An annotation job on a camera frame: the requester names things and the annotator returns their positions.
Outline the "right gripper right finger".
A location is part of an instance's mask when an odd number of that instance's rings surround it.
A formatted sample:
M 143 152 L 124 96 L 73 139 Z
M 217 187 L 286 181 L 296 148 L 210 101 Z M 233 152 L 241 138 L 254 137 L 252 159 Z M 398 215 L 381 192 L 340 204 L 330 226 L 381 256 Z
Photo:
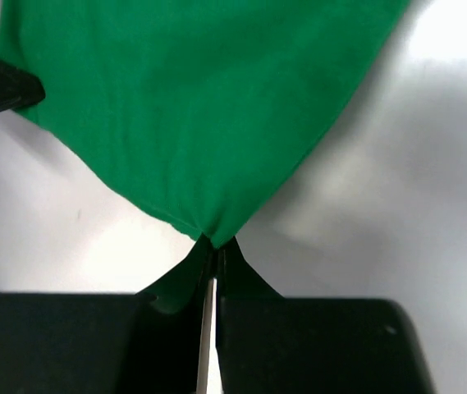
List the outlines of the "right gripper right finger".
M 236 240 L 217 252 L 216 347 L 226 393 L 432 393 L 407 313 L 391 300 L 286 298 Z

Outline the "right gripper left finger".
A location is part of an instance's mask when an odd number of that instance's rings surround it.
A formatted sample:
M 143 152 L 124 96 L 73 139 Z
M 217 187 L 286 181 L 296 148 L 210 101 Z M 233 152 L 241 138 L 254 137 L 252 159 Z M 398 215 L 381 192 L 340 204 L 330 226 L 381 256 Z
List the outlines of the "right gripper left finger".
M 135 294 L 0 291 L 0 393 L 202 393 L 213 247 Z

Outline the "green t shirt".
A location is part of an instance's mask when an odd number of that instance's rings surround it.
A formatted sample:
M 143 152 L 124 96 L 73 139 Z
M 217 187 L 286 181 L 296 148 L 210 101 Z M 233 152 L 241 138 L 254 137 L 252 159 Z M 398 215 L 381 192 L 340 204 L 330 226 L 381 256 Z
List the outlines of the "green t shirt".
M 21 115 L 110 189 L 230 240 L 341 115 L 406 1 L 5 1 Z

